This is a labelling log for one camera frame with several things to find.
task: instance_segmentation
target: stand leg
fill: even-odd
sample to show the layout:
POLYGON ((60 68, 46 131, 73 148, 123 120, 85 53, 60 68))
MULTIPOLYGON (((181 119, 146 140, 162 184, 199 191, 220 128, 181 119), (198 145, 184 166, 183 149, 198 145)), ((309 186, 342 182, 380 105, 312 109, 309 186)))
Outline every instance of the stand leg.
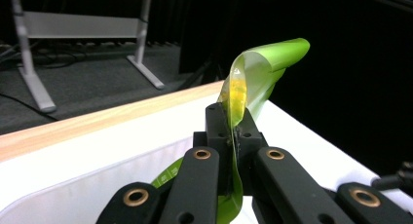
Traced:
POLYGON ((34 70, 33 59, 27 38, 27 28, 24 25, 23 10, 20 0, 12 0, 12 4, 16 31, 19 37, 21 59, 23 62, 23 67, 19 68, 20 74, 25 84, 28 86, 40 111, 45 113, 53 112, 56 110, 56 106, 34 70))
POLYGON ((151 0, 144 0, 140 14, 139 24, 137 26, 136 35, 136 52, 134 56, 128 56, 128 60, 139 70, 142 75, 146 77, 158 90, 165 87, 162 83, 145 65, 143 65, 143 53, 145 51, 146 34, 148 31, 148 19, 151 0))

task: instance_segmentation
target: cable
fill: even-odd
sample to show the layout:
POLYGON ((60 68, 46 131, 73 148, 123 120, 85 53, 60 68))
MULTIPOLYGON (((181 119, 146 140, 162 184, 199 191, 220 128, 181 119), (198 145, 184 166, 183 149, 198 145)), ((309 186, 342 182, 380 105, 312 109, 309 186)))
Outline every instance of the cable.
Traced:
MULTIPOLYGON (((35 48, 41 41, 43 41, 43 39, 40 39, 40 40, 36 41, 35 43, 31 44, 30 45, 30 50, 35 48)), ((19 44, 15 44, 15 45, 12 46, 13 49, 18 48, 18 47, 19 47, 19 44)), ((2 55, 0 55, 0 64, 7 61, 7 60, 13 59, 15 56, 21 55, 21 52, 15 52, 14 54, 12 54, 10 56, 6 56, 8 53, 9 52, 6 51, 6 52, 2 53, 2 55)))
POLYGON ((13 101, 16 101, 16 102, 22 104, 23 106, 27 107, 28 109, 36 112, 36 113, 39 114, 40 116, 43 116, 43 117, 45 117, 45 118, 47 118, 47 119, 49 119, 49 120, 52 120, 52 121, 54 121, 54 122, 59 121, 59 119, 57 119, 57 118, 55 118, 55 117, 53 117, 53 116, 50 116, 50 115, 48 115, 48 114, 45 114, 45 113, 41 112, 40 110, 34 108, 33 106, 31 106, 31 105, 29 105, 29 104, 27 104, 27 103, 24 103, 23 101, 15 98, 15 97, 12 97, 12 96, 9 96, 9 95, 6 95, 6 94, 2 94, 2 93, 0 93, 0 96, 3 96, 3 97, 5 97, 5 98, 11 99, 11 100, 13 100, 13 101))
MULTIPOLYGON (((31 46, 31 49, 33 49, 35 46, 37 46, 39 44, 39 42, 40 41, 34 43, 31 46)), ((38 55, 38 56, 43 56, 48 60, 46 62, 41 62, 41 61, 39 61, 39 59, 36 60, 36 57, 34 57, 33 58, 33 63, 35 63, 34 65, 35 66, 40 66, 40 67, 43 67, 43 68, 46 68, 46 69, 63 68, 63 67, 70 66, 70 65, 72 65, 76 62, 84 61, 88 57, 87 53, 85 53, 85 52, 82 52, 80 50, 73 50, 73 49, 70 49, 70 48, 63 48, 63 47, 64 47, 64 45, 51 44, 51 45, 49 45, 49 48, 39 48, 38 50, 32 50, 33 54, 38 55), (41 49, 48 49, 48 50, 51 50, 51 52, 50 53, 43 53, 43 52, 41 52, 41 49), (53 65, 53 63, 58 63, 59 62, 59 59, 62 58, 61 55, 70 56, 71 60, 70 61, 65 61, 63 64, 53 65)), ((2 57, 0 57, 0 64, 7 61, 7 60, 13 59, 14 57, 19 56, 19 55, 20 55, 20 52, 17 52, 13 55, 10 55, 10 56, 6 56, 6 54, 5 54, 4 56, 6 56, 6 57, 4 57, 3 59, 1 59, 2 57)))
POLYGON ((10 53, 10 52, 12 52, 13 50, 15 50, 18 46, 19 46, 19 44, 13 45, 11 48, 7 49, 5 52, 3 52, 2 54, 0 54, 0 58, 3 57, 3 56, 6 56, 8 53, 10 53))

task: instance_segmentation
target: green plastic sheet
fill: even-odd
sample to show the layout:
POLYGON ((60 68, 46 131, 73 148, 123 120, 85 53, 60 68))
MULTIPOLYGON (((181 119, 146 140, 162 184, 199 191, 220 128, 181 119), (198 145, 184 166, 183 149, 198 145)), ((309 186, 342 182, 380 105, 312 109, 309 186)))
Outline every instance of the green plastic sheet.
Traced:
MULTIPOLYGON (((234 188, 228 196, 218 197, 217 223, 230 223, 243 206, 243 184, 237 169, 234 130, 243 119, 245 109, 256 120, 285 69, 298 62, 309 49, 310 43, 307 40, 297 38, 249 49, 234 60, 217 99, 226 110, 232 135, 234 188)), ((174 178, 181 163, 182 158, 165 169, 152 184, 160 187, 174 178)))

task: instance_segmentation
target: metal stand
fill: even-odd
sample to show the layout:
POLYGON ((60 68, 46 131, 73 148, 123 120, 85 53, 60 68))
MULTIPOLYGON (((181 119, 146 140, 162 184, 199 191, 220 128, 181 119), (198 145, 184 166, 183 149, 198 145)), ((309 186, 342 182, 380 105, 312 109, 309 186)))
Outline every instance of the metal stand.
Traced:
POLYGON ((134 56, 128 56, 128 60, 131 62, 134 67, 142 75, 146 77, 158 90, 161 90, 165 87, 162 83, 145 65, 143 65, 143 53, 145 51, 146 35, 148 32, 148 19, 149 19, 149 10, 151 6, 151 0, 144 0, 142 4, 142 9, 140 13, 141 25, 138 26, 137 35, 136 35, 136 45, 137 49, 134 56))
POLYGON ((142 19, 77 16, 25 12, 20 0, 12 0, 16 32, 23 66, 20 74, 40 111, 50 113, 56 106, 35 72, 29 38, 137 38, 135 56, 127 59, 157 88, 165 85, 142 64, 151 0, 143 0, 142 19))

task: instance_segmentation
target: wooden edge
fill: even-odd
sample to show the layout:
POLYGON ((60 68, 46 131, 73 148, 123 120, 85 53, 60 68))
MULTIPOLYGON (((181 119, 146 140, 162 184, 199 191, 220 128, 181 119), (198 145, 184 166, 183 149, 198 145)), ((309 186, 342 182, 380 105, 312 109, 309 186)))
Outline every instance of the wooden edge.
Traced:
POLYGON ((148 98, 43 126, 0 135, 0 162, 27 154, 93 131, 159 112, 192 100, 218 94, 222 81, 148 98))

